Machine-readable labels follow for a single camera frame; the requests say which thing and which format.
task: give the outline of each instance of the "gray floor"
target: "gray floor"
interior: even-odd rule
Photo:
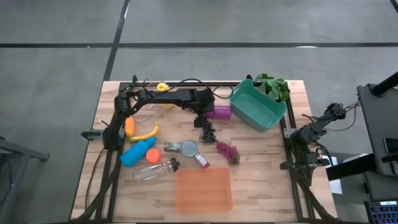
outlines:
[[[0,43],[112,42],[123,0],[2,0]],[[132,0],[121,42],[398,42],[389,0]],[[29,166],[16,222],[68,220],[110,49],[0,49],[0,135],[51,153]],[[304,80],[313,114],[356,99],[356,86],[398,70],[398,48],[119,49],[111,80]],[[329,133],[334,153],[370,152],[356,124]],[[330,128],[351,124],[353,114]],[[366,221],[361,178],[344,179],[339,217]]]

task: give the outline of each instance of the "blue bottle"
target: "blue bottle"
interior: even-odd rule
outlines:
[[[126,167],[131,167],[138,160],[142,159],[147,151],[155,145],[156,137],[149,137],[146,141],[139,141],[137,144],[131,146],[131,148],[120,156],[120,160]]]

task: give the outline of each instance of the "purple cup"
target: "purple cup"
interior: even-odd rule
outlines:
[[[215,106],[214,111],[207,111],[206,117],[211,119],[231,119],[232,111],[230,106]]]

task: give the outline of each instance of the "orange plastic tray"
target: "orange plastic tray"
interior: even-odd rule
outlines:
[[[180,213],[232,209],[229,169],[181,169],[175,176],[175,209]]]

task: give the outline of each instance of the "potted plant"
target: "potted plant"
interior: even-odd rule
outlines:
[[[263,73],[258,75],[254,81],[261,82],[260,89],[264,90],[264,93],[269,95],[269,97],[274,101],[283,102],[290,96],[290,90],[287,87],[287,83],[281,78],[275,79],[274,77]]]

